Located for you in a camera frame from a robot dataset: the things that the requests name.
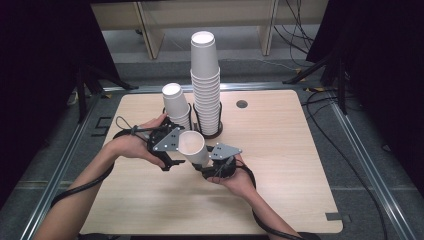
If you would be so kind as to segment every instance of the forearm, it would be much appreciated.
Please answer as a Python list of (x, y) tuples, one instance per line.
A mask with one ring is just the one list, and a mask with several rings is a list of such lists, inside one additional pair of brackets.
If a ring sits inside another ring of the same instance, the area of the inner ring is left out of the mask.
[[(89, 183), (109, 169), (117, 156), (103, 147), (69, 189)], [(56, 203), (40, 225), (34, 239), (75, 239), (88, 216), (101, 183)]]
[[(256, 216), (267, 226), (277, 231), (288, 233), (290, 235), (299, 236), (299, 234), (282, 219), (265, 200), (256, 192), (250, 191), (244, 199), (249, 203)], [(284, 239), (276, 235), (268, 233), (271, 240)]]

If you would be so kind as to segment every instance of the hand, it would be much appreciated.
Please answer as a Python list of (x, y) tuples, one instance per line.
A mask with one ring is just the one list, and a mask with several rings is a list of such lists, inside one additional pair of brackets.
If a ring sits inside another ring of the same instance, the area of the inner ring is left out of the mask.
[[(235, 155), (237, 166), (242, 166), (244, 161), (240, 154)], [(249, 174), (241, 168), (237, 168), (234, 175), (229, 178), (209, 177), (209, 182), (221, 184), (236, 196), (246, 197), (252, 191), (256, 191)]]
[[(166, 114), (161, 114), (158, 118), (154, 118), (146, 123), (140, 125), (141, 128), (153, 128), (159, 127), (163, 120), (166, 118)], [(158, 157), (153, 156), (147, 150), (147, 143), (141, 140), (137, 136), (125, 135), (118, 137), (107, 145), (112, 146), (114, 152), (118, 156), (127, 158), (142, 158), (154, 165), (159, 167), (165, 167), (165, 164)]]

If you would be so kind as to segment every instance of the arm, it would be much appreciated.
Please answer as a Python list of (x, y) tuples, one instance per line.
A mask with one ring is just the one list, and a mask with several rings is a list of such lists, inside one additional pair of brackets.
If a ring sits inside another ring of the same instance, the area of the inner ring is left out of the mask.
[[(244, 164), (240, 155), (237, 155), (237, 165)], [(294, 236), (299, 234), (282, 219), (266, 201), (259, 195), (249, 175), (242, 169), (237, 168), (230, 178), (208, 178), (209, 182), (219, 183), (227, 187), (234, 195), (243, 198), (253, 209), (258, 218), (267, 226)], [(271, 240), (285, 239), (268, 233)]]
[[(165, 117), (166, 115), (162, 114), (141, 126), (143, 128), (157, 127)], [(159, 158), (147, 151), (146, 143), (140, 138), (131, 135), (122, 136), (104, 145), (69, 189), (93, 181), (106, 172), (119, 156), (143, 158), (159, 167), (165, 167)], [(34, 239), (75, 239), (84, 225), (100, 186), (101, 183), (64, 198), (54, 205), (41, 223)]]

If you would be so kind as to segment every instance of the finger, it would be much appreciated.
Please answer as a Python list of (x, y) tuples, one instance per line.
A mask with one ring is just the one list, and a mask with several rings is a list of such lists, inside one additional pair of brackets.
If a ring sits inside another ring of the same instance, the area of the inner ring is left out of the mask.
[(224, 178), (219, 178), (219, 177), (208, 177), (206, 180), (208, 182), (216, 183), (216, 184), (222, 184), (225, 181)]
[(152, 120), (150, 120), (150, 121), (148, 121), (148, 122), (146, 122), (142, 125), (144, 127), (158, 127), (163, 122), (163, 120), (165, 120), (166, 116), (167, 116), (166, 113), (163, 113), (163, 114), (159, 115), (158, 118), (154, 118), (154, 119), (152, 119)]
[(151, 153), (147, 152), (146, 155), (144, 156), (144, 159), (146, 159), (147, 161), (149, 161), (150, 163), (157, 165), (161, 168), (165, 167), (165, 163), (162, 162), (162, 160), (160, 160), (158, 157), (153, 156)]
[(241, 157), (241, 155), (240, 155), (240, 154), (236, 154), (236, 155), (234, 155), (234, 158), (236, 159), (236, 165), (237, 165), (237, 166), (243, 166), (243, 165), (246, 165), (246, 164), (244, 163), (243, 158)]

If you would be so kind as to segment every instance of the small hole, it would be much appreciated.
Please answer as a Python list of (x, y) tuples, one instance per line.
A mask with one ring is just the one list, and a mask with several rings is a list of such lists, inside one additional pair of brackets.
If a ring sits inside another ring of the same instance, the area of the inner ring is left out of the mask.
[(239, 100), (239, 101), (237, 101), (236, 105), (239, 108), (246, 108), (247, 107), (247, 102), (244, 101), (244, 100)]

